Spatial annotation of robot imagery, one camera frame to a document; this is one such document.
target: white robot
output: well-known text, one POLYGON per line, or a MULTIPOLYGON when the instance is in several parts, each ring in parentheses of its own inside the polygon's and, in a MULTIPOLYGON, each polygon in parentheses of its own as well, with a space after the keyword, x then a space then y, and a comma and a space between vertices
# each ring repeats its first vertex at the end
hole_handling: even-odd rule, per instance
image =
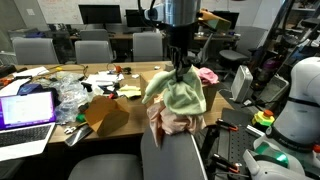
POLYGON ((300 61, 292 69, 291 77, 285 108, 266 135, 254 142, 256 151, 264 147, 266 154, 286 165, 257 160, 257 154, 247 150, 243 157, 253 179, 310 179, 305 176, 306 167, 320 172, 320 161, 313 151, 320 138, 320 58, 300 61))

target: green cloth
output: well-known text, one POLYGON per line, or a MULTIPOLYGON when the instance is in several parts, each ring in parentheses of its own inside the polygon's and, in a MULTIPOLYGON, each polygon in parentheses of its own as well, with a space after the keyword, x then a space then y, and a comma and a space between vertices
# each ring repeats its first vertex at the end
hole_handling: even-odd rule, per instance
POLYGON ((180 82, 176 82, 175 71, 157 73, 148 84, 142 103, 146 104, 164 91, 163 102, 171 112, 179 115, 204 113, 206 100, 195 68, 192 66, 180 82))

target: gray cushion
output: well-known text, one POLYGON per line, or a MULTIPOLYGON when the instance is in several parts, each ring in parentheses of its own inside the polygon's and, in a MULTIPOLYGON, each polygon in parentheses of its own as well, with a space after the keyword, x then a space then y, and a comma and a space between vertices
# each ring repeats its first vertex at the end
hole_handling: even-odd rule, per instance
POLYGON ((143 180, 138 157, 129 154, 104 154, 80 161, 69 180, 143 180))
POLYGON ((245 61, 245 60, 249 60, 249 57, 240 54, 236 51, 232 51, 232 50, 222 50, 219 52, 220 55, 230 61, 245 61))

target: cardboard box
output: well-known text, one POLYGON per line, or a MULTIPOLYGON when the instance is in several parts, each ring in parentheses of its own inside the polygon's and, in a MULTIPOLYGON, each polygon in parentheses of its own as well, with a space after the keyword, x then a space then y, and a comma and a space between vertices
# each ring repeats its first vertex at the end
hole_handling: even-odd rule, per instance
POLYGON ((107 136, 128 123, 127 99, 113 100, 106 96, 95 96, 86 111, 85 117, 89 126, 99 136, 107 136))
MULTIPOLYGON (((153 78, 153 76, 156 73, 161 72, 161 71, 163 71, 163 70, 146 71, 146 72, 141 73, 141 75, 140 75, 140 90, 141 90, 142 97, 144 96, 146 87, 148 86, 148 84, 151 81, 151 79, 153 78)), ((207 111, 211 111, 214 99, 216 97, 217 87, 215 85, 203 85, 202 89, 203 89, 204 97, 206 99, 207 111)), ((149 107, 152 104, 153 104, 153 101, 150 100, 146 104, 146 106, 149 107)))

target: towel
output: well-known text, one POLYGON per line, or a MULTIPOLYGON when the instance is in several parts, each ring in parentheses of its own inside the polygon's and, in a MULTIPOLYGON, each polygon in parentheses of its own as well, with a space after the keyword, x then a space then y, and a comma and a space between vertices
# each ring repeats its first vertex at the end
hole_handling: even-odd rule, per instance
POLYGON ((217 84, 219 82, 218 75, 216 75, 213 71, 211 71, 208 68, 199 69, 197 74, 200 77, 203 84, 212 85, 217 84))
POLYGON ((148 84, 142 100, 146 104, 154 95, 163 92, 166 108, 178 115, 198 115, 206 111, 206 101, 202 84, 192 66, 183 75, 183 80, 176 81, 176 70, 159 72, 148 84))
POLYGON ((188 130, 191 134, 206 127, 202 115, 177 115, 165 107, 163 101, 147 109, 150 128, 157 147, 161 146, 164 133, 172 135, 188 130))

